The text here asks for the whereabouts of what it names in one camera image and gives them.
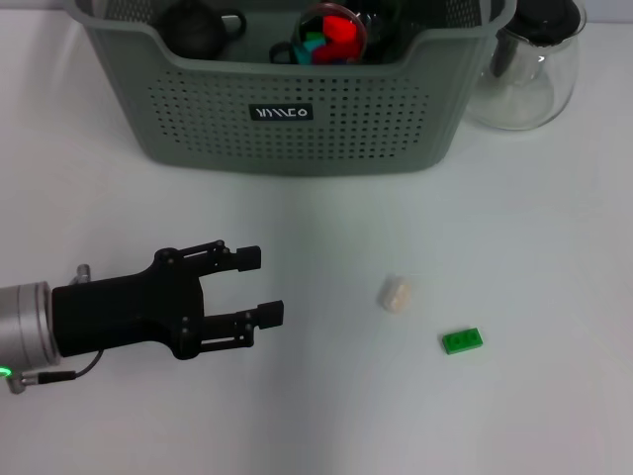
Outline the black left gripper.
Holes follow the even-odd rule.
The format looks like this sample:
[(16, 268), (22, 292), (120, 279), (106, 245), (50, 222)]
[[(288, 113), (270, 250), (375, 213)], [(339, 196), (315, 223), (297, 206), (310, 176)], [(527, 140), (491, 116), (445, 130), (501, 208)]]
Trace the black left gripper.
[(141, 342), (167, 346), (188, 360), (200, 353), (251, 347), (254, 332), (280, 327), (284, 303), (204, 315), (199, 277), (261, 268), (261, 248), (230, 250), (219, 239), (158, 251), (144, 271), (52, 290), (53, 336), (63, 357)]

